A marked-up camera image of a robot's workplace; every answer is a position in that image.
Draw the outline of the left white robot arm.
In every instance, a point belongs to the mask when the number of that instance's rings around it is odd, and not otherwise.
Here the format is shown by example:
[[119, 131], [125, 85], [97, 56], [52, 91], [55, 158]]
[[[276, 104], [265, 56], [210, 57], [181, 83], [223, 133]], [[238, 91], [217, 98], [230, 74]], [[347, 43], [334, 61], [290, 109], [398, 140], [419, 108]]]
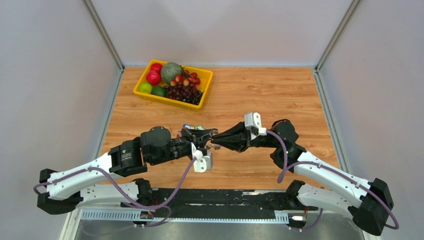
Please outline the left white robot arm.
[[[151, 210], [154, 201], [149, 181], [139, 178], [130, 183], [117, 184], [116, 180], [145, 173], [148, 165], [184, 157], [190, 158], [189, 166], [195, 172], [209, 171], [213, 166], [213, 157], [206, 145], [217, 131], [216, 128], [199, 130], [185, 127], [179, 137], [173, 138], [167, 128], [155, 126], [70, 170], [58, 172], [43, 169], [39, 174], [39, 184], [33, 188], [37, 194], [36, 205], [50, 215], [108, 202], [129, 202], [134, 207]], [[38, 191], [41, 186], [46, 189], [43, 193]]]

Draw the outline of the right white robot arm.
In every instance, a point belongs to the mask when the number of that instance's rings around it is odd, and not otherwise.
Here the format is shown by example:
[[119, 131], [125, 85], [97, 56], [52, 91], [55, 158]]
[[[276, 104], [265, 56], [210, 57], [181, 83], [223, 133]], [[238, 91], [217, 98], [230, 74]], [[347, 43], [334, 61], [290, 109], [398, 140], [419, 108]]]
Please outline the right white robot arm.
[[270, 157], [282, 170], [278, 183], [291, 172], [324, 186], [321, 189], [294, 180], [285, 195], [286, 204], [292, 209], [304, 205], [338, 213], [374, 236], [380, 236], [384, 228], [399, 229], [392, 212], [394, 201], [385, 181], [379, 178], [370, 181], [334, 167], [297, 144], [298, 138], [288, 119], [275, 121], [270, 129], [262, 127], [260, 120], [245, 119], [214, 135], [211, 143], [239, 153], [252, 147], [273, 148]]

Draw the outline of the large silver keyring with clips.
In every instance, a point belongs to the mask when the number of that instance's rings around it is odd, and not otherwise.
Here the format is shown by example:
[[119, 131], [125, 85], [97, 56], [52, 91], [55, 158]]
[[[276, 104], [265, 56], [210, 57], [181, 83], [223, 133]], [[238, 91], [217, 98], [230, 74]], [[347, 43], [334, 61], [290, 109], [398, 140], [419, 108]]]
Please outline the large silver keyring with clips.
[[219, 144], [215, 144], [215, 143], [212, 143], [212, 142], [208, 142], [208, 143], [205, 145], [205, 148], [206, 148], [207, 150], [220, 150], [220, 149], [221, 149], [221, 145], [219, 145]]

